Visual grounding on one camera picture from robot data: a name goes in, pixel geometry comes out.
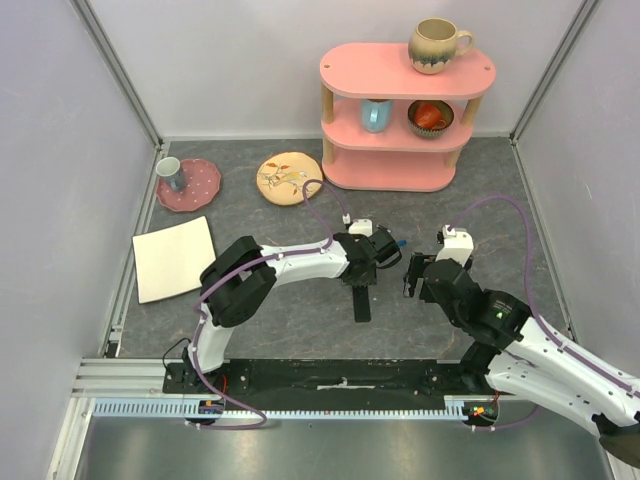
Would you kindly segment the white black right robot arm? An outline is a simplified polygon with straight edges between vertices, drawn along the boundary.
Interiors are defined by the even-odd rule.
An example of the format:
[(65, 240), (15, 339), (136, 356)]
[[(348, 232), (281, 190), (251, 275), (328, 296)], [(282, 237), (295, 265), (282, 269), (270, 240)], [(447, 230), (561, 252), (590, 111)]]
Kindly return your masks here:
[(481, 288), (452, 259), (412, 255), (405, 294), (438, 305), (473, 338), (458, 368), (467, 392), (487, 387), (533, 402), (596, 436), (613, 457), (639, 465), (639, 380), (576, 344), (503, 291)]

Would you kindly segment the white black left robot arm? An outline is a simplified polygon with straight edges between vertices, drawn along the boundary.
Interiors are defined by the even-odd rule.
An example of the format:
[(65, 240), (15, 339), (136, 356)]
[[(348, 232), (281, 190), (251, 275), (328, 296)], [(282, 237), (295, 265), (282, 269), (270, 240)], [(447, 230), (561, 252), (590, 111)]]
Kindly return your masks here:
[(403, 244), (378, 227), (369, 234), (338, 232), (308, 244), (259, 245), (251, 236), (236, 240), (200, 275), (199, 314), (187, 347), (185, 382), (208, 393), (219, 382), (219, 368), (234, 329), (251, 319), (271, 290), (311, 279), (338, 279), (352, 291), (354, 320), (371, 320), (368, 288), (377, 272), (402, 259)]

